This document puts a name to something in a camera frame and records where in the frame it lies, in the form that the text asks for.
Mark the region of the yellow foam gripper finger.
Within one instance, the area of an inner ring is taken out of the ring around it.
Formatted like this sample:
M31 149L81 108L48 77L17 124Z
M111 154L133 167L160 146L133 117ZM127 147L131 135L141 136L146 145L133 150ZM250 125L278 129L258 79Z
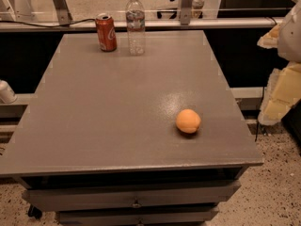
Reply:
M264 91L258 121L275 125L301 100L301 64L289 62L280 70L273 69Z
M269 32L260 37L257 45L261 48L272 49L277 48L280 25L275 25Z

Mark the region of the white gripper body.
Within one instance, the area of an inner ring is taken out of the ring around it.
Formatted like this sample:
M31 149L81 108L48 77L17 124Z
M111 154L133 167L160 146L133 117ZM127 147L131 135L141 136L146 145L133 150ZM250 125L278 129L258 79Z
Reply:
M301 62L301 1L283 19L278 34L278 55L292 62Z

